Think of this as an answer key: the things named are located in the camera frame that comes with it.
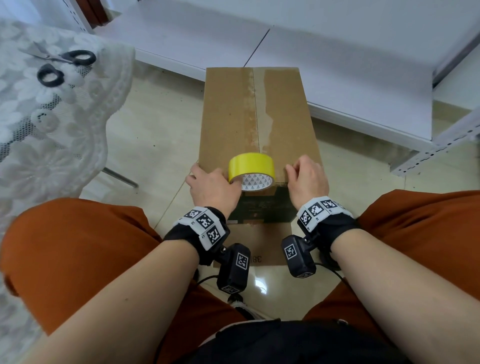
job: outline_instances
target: forearm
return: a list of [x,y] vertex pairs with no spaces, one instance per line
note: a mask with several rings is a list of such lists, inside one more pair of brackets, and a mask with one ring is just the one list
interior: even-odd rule
[[480,363],[480,302],[362,230],[332,245],[354,292],[416,363]]
[[25,363],[144,363],[168,329],[198,259],[185,240],[161,243],[63,323]]

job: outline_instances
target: cardboard box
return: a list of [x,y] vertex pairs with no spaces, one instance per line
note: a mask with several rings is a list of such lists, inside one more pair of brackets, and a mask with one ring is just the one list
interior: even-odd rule
[[[297,213],[288,195],[285,165],[303,154],[321,163],[298,68],[207,69],[200,167],[207,172],[220,167],[227,176],[230,159],[247,152],[272,157],[275,184],[263,191],[243,192],[229,222],[283,223],[278,229],[285,237],[291,233],[290,222]],[[230,229],[228,244],[235,242],[234,235],[241,236],[247,246],[250,242],[252,257],[261,256],[259,265],[285,264],[279,249],[283,237],[275,236],[274,243],[269,233],[272,227],[239,225]]]

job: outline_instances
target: hand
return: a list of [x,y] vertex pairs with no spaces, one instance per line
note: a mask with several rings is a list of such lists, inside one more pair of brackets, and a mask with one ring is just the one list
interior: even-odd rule
[[290,200],[297,210],[314,197],[328,196],[330,187],[323,167],[309,156],[301,156],[293,166],[285,166]]
[[241,182],[230,184],[220,168],[212,173],[206,173],[198,163],[195,163],[190,171],[193,175],[188,175],[185,182],[190,186],[195,206],[214,207],[228,219],[240,199]]

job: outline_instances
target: tiled floor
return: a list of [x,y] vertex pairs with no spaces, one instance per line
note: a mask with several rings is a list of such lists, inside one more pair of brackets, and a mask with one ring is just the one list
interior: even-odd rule
[[[82,197],[142,207],[150,224],[165,234],[173,221],[193,206],[183,180],[198,158],[203,86],[202,82],[137,64],[125,105],[108,121],[107,166],[137,181],[140,188],[134,190],[100,174],[85,187]],[[324,121],[313,123],[330,195],[356,215],[396,188],[438,193],[480,188],[475,143],[439,156],[413,175],[397,177],[390,174],[388,163],[404,153],[401,147]],[[292,227],[299,233],[295,223]],[[201,277],[215,271],[203,267]],[[286,266],[252,267],[243,297],[249,306],[269,317],[299,319],[337,283],[336,276],[320,269],[314,277],[295,279]],[[204,285],[216,291],[214,279]],[[227,298],[219,291],[216,295]]]

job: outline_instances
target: scissors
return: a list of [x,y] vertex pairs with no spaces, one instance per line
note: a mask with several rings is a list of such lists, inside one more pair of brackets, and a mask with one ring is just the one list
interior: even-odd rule
[[[89,50],[71,50],[56,56],[50,54],[43,46],[36,42],[33,42],[33,45],[31,45],[28,50],[22,50],[22,52],[43,60],[70,63],[75,66],[90,66],[96,61],[95,53]],[[55,78],[47,81],[46,77],[49,75],[54,75]],[[57,87],[65,82],[65,74],[62,71],[57,70],[50,63],[44,64],[40,67],[36,77],[45,87]]]

